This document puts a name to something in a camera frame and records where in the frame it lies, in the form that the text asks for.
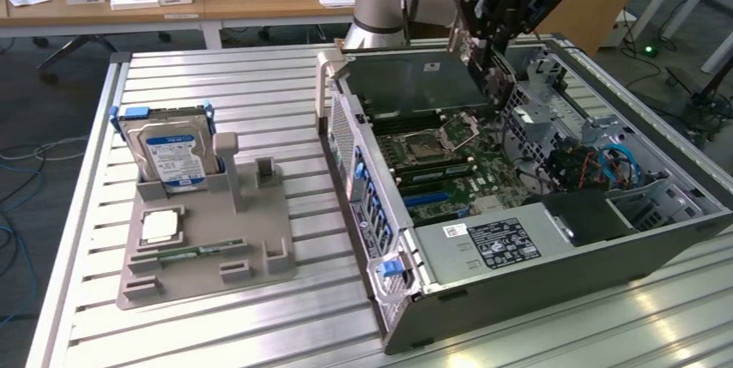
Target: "floor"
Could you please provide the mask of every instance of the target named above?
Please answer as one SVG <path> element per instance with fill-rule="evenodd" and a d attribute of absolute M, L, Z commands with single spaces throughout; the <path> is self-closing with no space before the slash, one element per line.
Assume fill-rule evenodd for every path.
<path fill-rule="evenodd" d="M 678 1 L 666 1 L 662 11 L 654 19 L 657 25 L 665 20 Z M 648 3 L 649 0 L 632 0 L 629 10 L 638 15 Z M 676 35 L 678 51 L 662 51 L 653 62 L 662 67 L 666 65 L 682 67 L 698 82 L 705 84 L 710 76 L 702 74 L 697 68 L 728 36 L 733 28 L 732 24 L 733 19 L 729 16 L 701 5 Z M 346 32 L 346 26 L 326 26 L 325 29 L 329 38 L 342 37 Z M 705 29 L 705 32 L 698 33 L 696 29 Z M 641 37 L 640 45 L 654 34 L 656 29 L 649 29 Z M 110 41 L 122 51 L 180 51 L 204 48 L 200 33 L 179 31 L 172 33 L 172 36 L 171 43 L 160 42 L 154 33 L 138 34 L 134 38 L 116 35 L 110 37 Z M 258 29 L 228 31 L 226 38 L 226 46 L 318 42 L 315 27 L 272 28 L 270 41 L 262 41 L 258 38 Z M 52 47 L 58 47 L 68 38 L 51 38 L 49 40 Z M 8 39 L 0 39 L 0 51 L 9 42 Z M 0 54 L 0 81 L 3 81 L 0 148 L 16 144 L 47 143 L 64 137 L 82 136 L 91 128 L 108 54 L 96 45 L 86 46 L 70 59 L 55 66 L 54 71 L 60 77 L 60 83 L 49 87 L 36 79 L 35 72 L 35 66 L 48 53 L 51 50 L 36 48 L 29 39 L 17 39 L 12 49 L 5 54 Z M 601 51 L 596 60 L 624 83 L 654 71 L 646 64 L 625 57 L 618 50 Z M 660 100 L 665 100 L 670 96 L 670 88 L 665 85 L 664 75 L 634 84 L 634 90 Z M 733 75 L 729 75 L 721 93 L 733 93 Z M 733 147 L 729 146 L 732 135 L 729 129 L 725 129 L 716 137 L 714 142 L 705 146 L 706 153 L 729 172 L 733 172 Z M 80 149 L 83 150 L 83 146 L 84 144 L 80 142 L 72 143 L 60 147 L 48 156 L 72 154 Z M 23 163 L 12 165 L 35 169 L 39 162 L 39 160 L 25 160 Z M 27 204 L 7 214 L 13 228 L 27 242 L 39 280 L 39 292 L 36 300 L 23 312 L 21 319 L 0 328 L 0 368 L 23 366 L 28 356 L 28 347 L 36 326 L 35 315 L 40 311 L 44 289 L 52 272 L 52 262 L 80 163 L 80 159 L 47 162 L 44 188 Z M 25 180 L 24 175 L 27 174 L 0 170 L 0 195 L 4 195 Z M 0 269 L 7 263 L 7 257 L 5 248 L 0 250 Z M 0 279 L 0 315 L 7 315 L 17 309 L 28 297 L 28 292 L 28 270 L 23 266 L 23 261 L 19 260 L 9 273 Z"/>

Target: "chair wheel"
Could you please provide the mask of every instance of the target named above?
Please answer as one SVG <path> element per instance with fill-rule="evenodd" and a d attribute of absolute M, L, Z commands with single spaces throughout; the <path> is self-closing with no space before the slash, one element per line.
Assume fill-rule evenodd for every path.
<path fill-rule="evenodd" d="M 33 41 L 33 45 L 37 46 L 39 48 L 47 48 L 49 43 L 48 43 L 48 39 L 47 38 L 32 38 L 31 39 Z"/>
<path fill-rule="evenodd" d="M 48 85 L 55 85 L 59 82 L 59 76 L 56 74 L 48 74 L 45 72 L 41 72 L 37 74 L 37 78 L 41 80 L 43 83 Z"/>

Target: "metal slotted table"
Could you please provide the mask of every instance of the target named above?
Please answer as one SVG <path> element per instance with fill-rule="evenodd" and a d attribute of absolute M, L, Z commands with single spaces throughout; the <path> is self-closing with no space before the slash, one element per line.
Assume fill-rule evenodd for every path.
<path fill-rule="evenodd" d="M 110 65 L 28 366 L 729 366 L 733 232 L 628 286 L 411 353 L 382 354 L 314 127 L 315 56 L 331 47 L 140 53 Z M 298 275 L 122 311 L 138 171 L 107 110 L 204 99 L 218 130 L 239 134 L 238 160 L 272 155 L 283 168 Z"/>

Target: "green circuit board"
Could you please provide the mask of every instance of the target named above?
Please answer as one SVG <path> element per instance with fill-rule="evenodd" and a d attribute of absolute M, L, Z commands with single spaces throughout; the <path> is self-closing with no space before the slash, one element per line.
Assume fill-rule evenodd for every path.
<path fill-rule="evenodd" d="M 529 197 L 494 131 L 467 111 L 445 119 L 438 129 L 377 137 L 415 226 L 517 207 Z M 410 204 L 431 196 L 441 201 Z"/>

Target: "hard drive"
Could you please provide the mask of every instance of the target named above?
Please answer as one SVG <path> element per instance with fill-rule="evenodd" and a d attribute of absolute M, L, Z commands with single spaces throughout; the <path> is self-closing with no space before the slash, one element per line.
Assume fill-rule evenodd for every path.
<path fill-rule="evenodd" d="M 206 188 L 206 175 L 219 171 L 210 105 L 179 109 L 130 107 L 122 116 L 114 106 L 110 121 L 132 151 L 142 181 L 160 181 L 168 193 Z"/>

